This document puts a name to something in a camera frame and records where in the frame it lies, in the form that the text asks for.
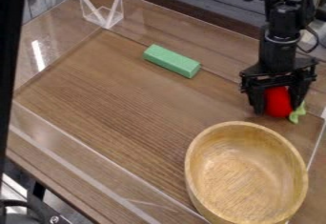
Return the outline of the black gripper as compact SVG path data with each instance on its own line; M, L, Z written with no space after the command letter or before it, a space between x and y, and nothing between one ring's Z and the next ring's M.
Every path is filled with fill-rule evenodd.
M301 31L274 33L265 25L261 29L258 62L239 73L241 91L249 95L257 115L265 113L265 91L289 86L290 104L294 110L301 106L312 83L316 81L314 58L298 58L297 49Z

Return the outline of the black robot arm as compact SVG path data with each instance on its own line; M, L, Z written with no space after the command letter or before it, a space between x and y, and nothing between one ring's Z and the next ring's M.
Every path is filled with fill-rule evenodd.
M241 91L258 115L267 109L266 91L286 87L289 105L298 108L316 81L318 61L300 57L302 31L310 28L313 0L262 0L266 23L259 31L258 62L239 73Z

